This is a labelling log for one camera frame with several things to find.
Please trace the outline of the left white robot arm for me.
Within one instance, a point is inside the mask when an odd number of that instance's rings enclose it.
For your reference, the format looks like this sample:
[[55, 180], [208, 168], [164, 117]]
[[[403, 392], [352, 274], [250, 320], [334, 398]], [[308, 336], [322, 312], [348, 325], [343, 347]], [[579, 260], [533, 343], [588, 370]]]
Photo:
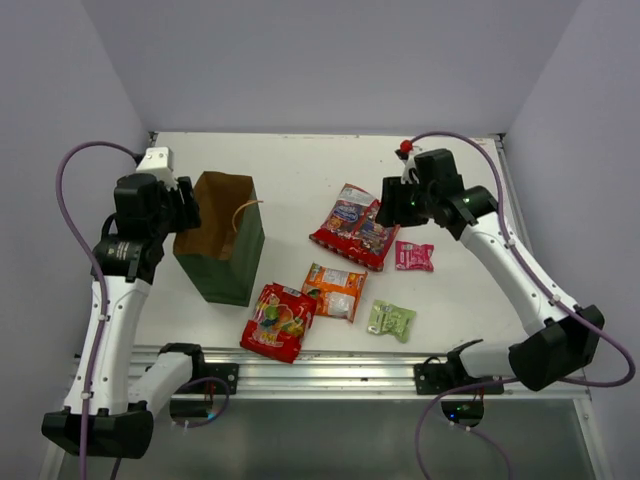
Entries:
[[200, 226], [191, 181], [168, 185], [149, 173], [120, 178], [116, 211], [93, 250], [93, 306], [80, 363], [61, 410], [45, 414], [42, 434], [72, 455], [139, 459], [154, 420], [180, 388], [193, 393], [208, 379], [202, 348], [169, 343], [135, 383], [129, 367], [139, 318], [163, 243]]

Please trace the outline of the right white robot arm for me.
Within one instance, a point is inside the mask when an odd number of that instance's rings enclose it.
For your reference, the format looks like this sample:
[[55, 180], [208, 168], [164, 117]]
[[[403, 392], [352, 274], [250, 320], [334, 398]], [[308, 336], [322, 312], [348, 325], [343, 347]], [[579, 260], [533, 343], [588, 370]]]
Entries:
[[396, 154], [404, 171], [384, 178], [377, 223], [412, 227], [434, 221], [446, 229], [486, 268], [526, 333], [513, 345], [464, 343], [448, 352], [430, 378], [461, 393], [495, 376], [540, 391], [587, 366], [605, 323], [602, 312], [578, 305], [551, 280], [507, 225], [494, 196], [482, 186], [465, 187], [451, 151], [404, 147]]

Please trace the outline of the green paper bag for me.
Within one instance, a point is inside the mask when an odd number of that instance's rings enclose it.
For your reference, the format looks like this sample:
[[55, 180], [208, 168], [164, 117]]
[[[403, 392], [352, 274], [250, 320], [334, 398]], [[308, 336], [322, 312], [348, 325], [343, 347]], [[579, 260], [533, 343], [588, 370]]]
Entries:
[[265, 241], [253, 178], [205, 171], [194, 194], [201, 226], [177, 234], [173, 254], [205, 301], [246, 307]]

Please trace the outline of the large red candy bag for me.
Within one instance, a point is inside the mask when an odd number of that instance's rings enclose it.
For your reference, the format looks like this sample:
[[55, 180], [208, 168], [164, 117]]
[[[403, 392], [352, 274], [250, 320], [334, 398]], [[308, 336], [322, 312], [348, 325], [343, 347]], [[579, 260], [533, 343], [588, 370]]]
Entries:
[[380, 205], [369, 192], [345, 183], [331, 212], [309, 239], [368, 270], [381, 272], [400, 227], [384, 227], [376, 221]]

